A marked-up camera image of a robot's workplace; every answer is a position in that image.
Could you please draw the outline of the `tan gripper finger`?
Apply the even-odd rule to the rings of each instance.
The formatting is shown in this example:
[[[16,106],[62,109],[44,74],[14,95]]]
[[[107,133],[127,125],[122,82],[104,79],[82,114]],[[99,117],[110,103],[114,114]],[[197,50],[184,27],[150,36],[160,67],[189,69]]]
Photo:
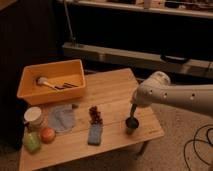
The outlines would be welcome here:
[[[137,109],[137,104],[132,104],[131,106],[131,110],[130,110],[130,117],[133,118],[134,117],[134,113]]]

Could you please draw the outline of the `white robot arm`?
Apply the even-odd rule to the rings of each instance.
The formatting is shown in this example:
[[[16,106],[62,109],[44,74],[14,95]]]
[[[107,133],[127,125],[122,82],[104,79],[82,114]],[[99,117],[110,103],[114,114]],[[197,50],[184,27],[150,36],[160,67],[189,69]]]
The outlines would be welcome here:
[[[172,85],[166,73],[156,71],[138,85],[131,103],[137,107],[165,104],[213,117],[213,84]]]

